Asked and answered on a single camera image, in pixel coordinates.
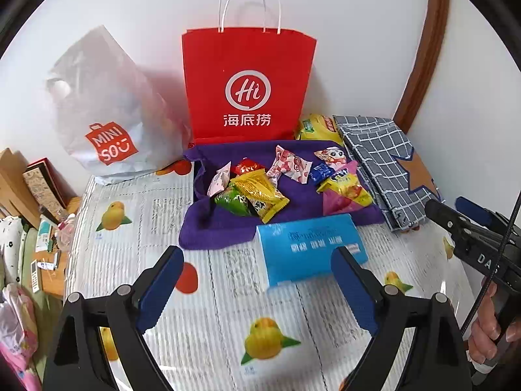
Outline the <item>person right hand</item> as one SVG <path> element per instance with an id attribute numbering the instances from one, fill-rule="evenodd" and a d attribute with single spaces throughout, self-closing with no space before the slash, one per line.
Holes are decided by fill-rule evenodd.
<path id="1" fill-rule="evenodd" d="M 501 335 L 501 329 L 495 317 L 495 306 L 492 300 L 496 291 L 497 285 L 492 282 L 481 301 L 478 316 L 472 323 L 468 339 L 469 356 L 478 364 L 484 364 L 494 358 L 498 350 L 495 341 Z"/>

